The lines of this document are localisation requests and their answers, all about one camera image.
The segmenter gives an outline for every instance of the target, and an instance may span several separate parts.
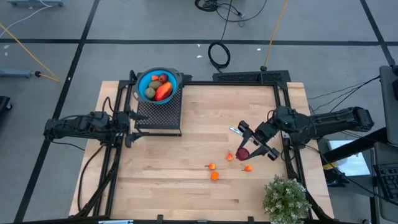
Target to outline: small orange pepper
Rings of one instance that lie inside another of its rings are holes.
[[[234,159],[234,156],[232,155],[231,152],[229,152],[228,155],[226,156],[226,160],[232,161],[233,159]]]
[[[252,170],[253,170],[253,167],[251,167],[250,165],[247,165],[244,167],[244,169],[242,171],[250,172]]]
[[[212,172],[211,173],[211,180],[218,180],[218,173],[217,172]]]
[[[209,167],[209,169],[211,169],[211,170],[215,170],[216,169],[216,165],[214,165],[214,164],[208,164],[205,167]]]

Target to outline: wooden table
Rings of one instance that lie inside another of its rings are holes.
[[[97,111],[107,96],[114,104],[117,87],[118,82],[102,83]],[[288,88],[292,108],[309,114],[303,83],[288,83]],[[131,101],[135,109],[137,102],[134,98]],[[132,148],[123,148],[111,218],[155,220],[163,214],[165,220],[245,221],[253,216],[255,221],[268,221],[262,209],[264,185],[275,175],[287,176],[285,163],[280,158],[272,162],[262,156],[228,162],[226,155],[228,151],[234,154],[242,140],[229,126],[236,127],[245,120],[255,129],[273,109],[273,87],[185,86],[182,137],[147,136],[137,140]],[[280,134],[269,145],[281,151]],[[309,145],[317,147],[316,142]],[[250,142],[246,146],[250,151],[256,148]],[[97,140],[88,140],[82,167],[98,148]],[[104,149],[85,172],[82,206],[98,186],[103,156]],[[302,149],[301,157],[307,189],[325,213],[333,217],[320,156],[313,150]],[[209,163],[216,164],[218,181],[210,180],[211,172],[205,167]],[[252,172],[242,171],[247,164],[252,165]],[[106,190],[101,213],[107,196]],[[77,187],[70,214],[78,211],[76,198]]]

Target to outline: floor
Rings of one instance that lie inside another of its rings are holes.
[[[233,5],[247,18],[258,12],[263,2],[235,0]],[[173,67],[192,74],[194,80],[211,80],[216,72],[207,48],[211,40],[221,37],[224,20],[215,12],[199,11],[193,0],[64,3],[64,7],[45,9],[10,28],[61,82],[36,77],[0,79],[0,95],[10,96],[14,105],[0,131],[0,223],[13,222],[16,217],[43,144],[47,119],[88,113],[95,107],[101,82],[127,79],[130,69],[141,72]],[[381,35],[377,29],[375,33],[363,3]],[[224,39],[230,40],[231,63],[223,71],[259,70],[282,6],[283,1],[268,0],[259,16],[244,27],[228,23]],[[39,7],[13,7],[1,1],[0,23],[8,26]],[[293,82],[304,82],[308,97],[376,77],[379,66],[388,64],[386,52],[398,58],[397,7],[395,0],[290,1],[268,68],[289,70]],[[213,51],[216,61],[226,60],[221,49]],[[0,38],[0,67],[43,71],[7,34]],[[310,104],[316,108],[334,97],[310,100]],[[336,102],[317,112],[327,112]],[[374,129],[385,125],[379,82],[366,85],[339,108],[348,106],[368,109],[376,122]],[[332,138],[350,139],[342,134]],[[81,147],[86,143],[72,138],[63,141]],[[50,145],[24,221],[68,215],[82,157],[75,148]],[[369,218],[367,198],[335,189],[330,193],[336,218],[346,222]]]

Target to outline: potted plant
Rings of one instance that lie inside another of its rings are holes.
[[[275,176],[274,180],[265,186],[266,196],[262,203],[270,221],[278,224],[303,223],[311,204],[305,198],[305,188],[296,179],[285,180]]]

